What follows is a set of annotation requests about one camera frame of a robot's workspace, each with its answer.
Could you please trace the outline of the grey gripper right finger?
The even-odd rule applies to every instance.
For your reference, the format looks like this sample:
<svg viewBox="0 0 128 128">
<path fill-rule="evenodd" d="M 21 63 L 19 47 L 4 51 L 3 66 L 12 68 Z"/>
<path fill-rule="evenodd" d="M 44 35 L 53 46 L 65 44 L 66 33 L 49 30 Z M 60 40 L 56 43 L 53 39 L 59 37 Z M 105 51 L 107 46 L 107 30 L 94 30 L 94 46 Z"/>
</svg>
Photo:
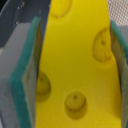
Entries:
<svg viewBox="0 0 128 128">
<path fill-rule="evenodd" d="M 128 128 L 128 26 L 118 26 L 111 21 L 110 30 L 121 83 L 121 128 Z"/>
</svg>

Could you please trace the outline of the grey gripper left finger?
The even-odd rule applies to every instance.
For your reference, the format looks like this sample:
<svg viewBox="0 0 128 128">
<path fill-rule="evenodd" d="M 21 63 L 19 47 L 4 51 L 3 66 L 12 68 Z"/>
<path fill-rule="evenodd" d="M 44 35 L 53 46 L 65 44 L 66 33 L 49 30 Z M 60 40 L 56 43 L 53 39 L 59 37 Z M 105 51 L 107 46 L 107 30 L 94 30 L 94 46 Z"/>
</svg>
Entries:
<svg viewBox="0 0 128 128">
<path fill-rule="evenodd" d="M 35 100 L 42 48 L 41 19 L 19 23 L 0 55 L 0 122 L 3 128 L 35 128 Z"/>
</svg>

